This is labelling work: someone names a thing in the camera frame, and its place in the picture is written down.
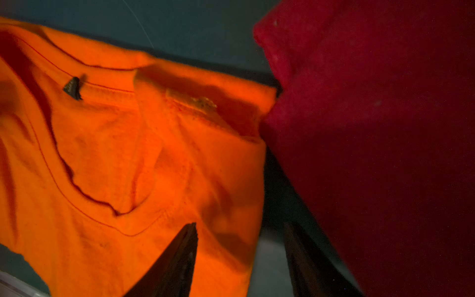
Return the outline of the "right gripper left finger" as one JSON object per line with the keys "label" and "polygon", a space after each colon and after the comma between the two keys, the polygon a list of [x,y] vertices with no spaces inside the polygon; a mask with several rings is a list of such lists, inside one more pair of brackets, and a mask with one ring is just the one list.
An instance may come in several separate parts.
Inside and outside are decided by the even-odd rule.
{"label": "right gripper left finger", "polygon": [[197,256],[195,223],[182,227],[127,297],[189,297]]}

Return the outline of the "dark red t-shirt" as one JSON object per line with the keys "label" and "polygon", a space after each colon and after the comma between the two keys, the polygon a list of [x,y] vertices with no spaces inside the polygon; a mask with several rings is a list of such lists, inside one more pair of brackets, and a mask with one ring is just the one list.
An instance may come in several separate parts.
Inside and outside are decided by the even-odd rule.
{"label": "dark red t-shirt", "polygon": [[369,297],[475,294],[475,4],[282,1],[262,135]]}

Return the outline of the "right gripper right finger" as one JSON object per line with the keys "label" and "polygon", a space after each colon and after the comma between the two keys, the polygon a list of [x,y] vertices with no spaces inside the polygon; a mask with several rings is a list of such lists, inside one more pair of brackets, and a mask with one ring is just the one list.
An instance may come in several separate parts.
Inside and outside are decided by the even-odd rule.
{"label": "right gripper right finger", "polygon": [[284,244],[296,297],[363,297],[298,223],[284,227]]}

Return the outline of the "orange t-shirt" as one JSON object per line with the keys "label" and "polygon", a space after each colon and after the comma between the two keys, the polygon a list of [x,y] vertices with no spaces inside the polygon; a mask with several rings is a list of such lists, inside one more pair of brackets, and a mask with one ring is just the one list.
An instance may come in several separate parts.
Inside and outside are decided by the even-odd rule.
{"label": "orange t-shirt", "polygon": [[1,19],[1,244],[54,297],[121,297],[185,224],[190,294],[244,297],[276,90]]}

